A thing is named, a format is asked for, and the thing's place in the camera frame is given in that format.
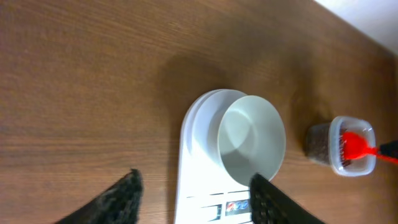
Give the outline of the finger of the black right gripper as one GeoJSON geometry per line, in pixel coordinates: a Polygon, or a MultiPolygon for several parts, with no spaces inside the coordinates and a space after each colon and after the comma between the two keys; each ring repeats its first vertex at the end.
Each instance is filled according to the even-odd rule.
{"type": "Polygon", "coordinates": [[[398,158],[398,140],[381,144],[379,146],[379,153],[389,158],[398,158]]]}

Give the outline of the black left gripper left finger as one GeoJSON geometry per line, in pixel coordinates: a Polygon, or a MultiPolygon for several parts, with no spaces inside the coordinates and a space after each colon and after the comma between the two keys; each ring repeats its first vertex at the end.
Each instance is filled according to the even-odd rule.
{"type": "Polygon", "coordinates": [[[56,224],[136,224],[143,193],[141,173],[132,169],[92,201],[56,224]]]}

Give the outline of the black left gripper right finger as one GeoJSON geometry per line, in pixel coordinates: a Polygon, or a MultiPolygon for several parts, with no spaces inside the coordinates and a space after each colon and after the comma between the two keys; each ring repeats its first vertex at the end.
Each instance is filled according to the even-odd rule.
{"type": "Polygon", "coordinates": [[[251,220],[255,224],[324,224],[261,174],[249,183],[251,220]]]}

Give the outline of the orange plastic measuring scoop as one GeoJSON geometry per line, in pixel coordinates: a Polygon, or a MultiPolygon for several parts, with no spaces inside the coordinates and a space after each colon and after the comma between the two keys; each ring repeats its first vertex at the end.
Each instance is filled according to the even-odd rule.
{"type": "Polygon", "coordinates": [[[388,162],[397,164],[397,158],[389,158],[379,153],[379,146],[370,146],[365,138],[353,132],[345,132],[342,135],[343,157],[346,160],[361,159],[365,156],[376,156],[388,162]]]}

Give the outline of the red adzuki beans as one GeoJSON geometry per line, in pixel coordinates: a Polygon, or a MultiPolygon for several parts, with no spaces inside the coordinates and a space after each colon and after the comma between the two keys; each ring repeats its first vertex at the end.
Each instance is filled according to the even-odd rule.
{"type": "Polygon", "coordinates": [[[312,126],[307,131],[305,155],[312,161],[324,165],[330,165],[329,155],[329,129],[331,123],[323,123],[312,126]]]}

